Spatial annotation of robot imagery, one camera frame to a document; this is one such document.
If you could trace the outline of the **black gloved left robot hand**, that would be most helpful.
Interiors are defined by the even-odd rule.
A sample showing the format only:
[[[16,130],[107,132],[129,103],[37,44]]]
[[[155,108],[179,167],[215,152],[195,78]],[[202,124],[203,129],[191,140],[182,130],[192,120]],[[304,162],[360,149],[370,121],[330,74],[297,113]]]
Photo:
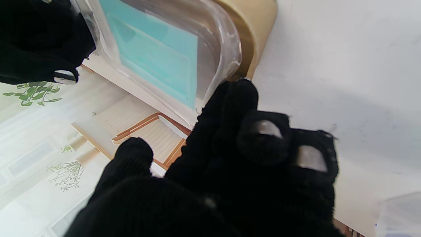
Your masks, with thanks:
[[[334,137],[258,100],[246,78],[221,83],[164,177],[146,141],[124,141],[65,236],[342,237]]]

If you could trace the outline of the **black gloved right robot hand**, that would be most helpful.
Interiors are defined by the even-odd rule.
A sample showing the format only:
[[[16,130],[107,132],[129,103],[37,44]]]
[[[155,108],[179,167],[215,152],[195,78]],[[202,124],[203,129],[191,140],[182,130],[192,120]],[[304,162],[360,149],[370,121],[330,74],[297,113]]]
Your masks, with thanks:
[[[2,0],[1,83],[74,85],[96,50],[86,21],[69,0]]]

